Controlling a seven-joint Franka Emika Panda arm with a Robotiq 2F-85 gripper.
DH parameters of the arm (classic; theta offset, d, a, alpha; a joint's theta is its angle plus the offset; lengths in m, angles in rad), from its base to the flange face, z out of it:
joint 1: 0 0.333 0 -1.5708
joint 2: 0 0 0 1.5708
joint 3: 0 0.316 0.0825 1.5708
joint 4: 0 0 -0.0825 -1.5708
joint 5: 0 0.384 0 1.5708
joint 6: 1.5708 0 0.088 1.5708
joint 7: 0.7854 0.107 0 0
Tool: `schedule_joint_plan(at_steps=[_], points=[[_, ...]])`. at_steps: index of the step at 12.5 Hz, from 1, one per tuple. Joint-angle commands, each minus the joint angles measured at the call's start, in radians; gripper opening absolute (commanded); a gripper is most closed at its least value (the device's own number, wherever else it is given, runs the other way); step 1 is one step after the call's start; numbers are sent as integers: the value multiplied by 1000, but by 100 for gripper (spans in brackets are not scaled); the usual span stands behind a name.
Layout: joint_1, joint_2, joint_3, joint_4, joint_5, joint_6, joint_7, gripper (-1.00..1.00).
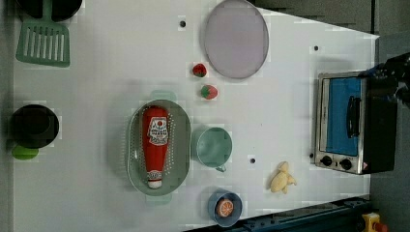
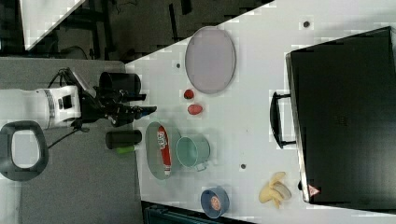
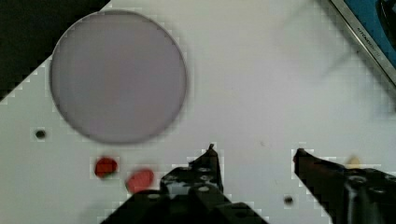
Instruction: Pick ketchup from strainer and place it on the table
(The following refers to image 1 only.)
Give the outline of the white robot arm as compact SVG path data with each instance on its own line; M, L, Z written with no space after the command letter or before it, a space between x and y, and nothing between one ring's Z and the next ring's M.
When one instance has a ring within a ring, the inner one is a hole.
M404 53L388 59L359 74L367 83L366 95L375 100L401 101L410 104L410 54Z

